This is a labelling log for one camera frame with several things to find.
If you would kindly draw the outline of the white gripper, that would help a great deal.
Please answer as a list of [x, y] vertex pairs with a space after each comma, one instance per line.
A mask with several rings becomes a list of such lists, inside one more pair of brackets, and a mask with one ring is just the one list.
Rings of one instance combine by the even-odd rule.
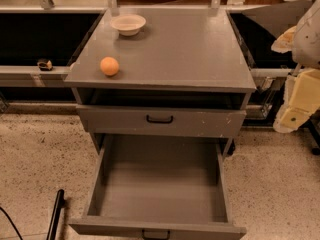
[[[281, 34], [271, 50], [286, 53], [292, 50], [296, 27]], [[297, 76], [288, 76], [290, 88], [288, 106], [283, 104], [276, 114], [273, 129], [278, 133], [291, 133], [303, 125], [320, 108], [320, 70], [307, 68]]]

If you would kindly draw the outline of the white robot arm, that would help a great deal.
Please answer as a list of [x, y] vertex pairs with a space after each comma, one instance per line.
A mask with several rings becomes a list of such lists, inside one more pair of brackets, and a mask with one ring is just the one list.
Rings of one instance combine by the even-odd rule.
[[272, 44], [271, 50], [292, 52], [296, 68], [287, 76], [284, 103], [273, 128], [279, 133], [297, 130], [320, 108], [320, 0], [315, 0], [296, 26]]

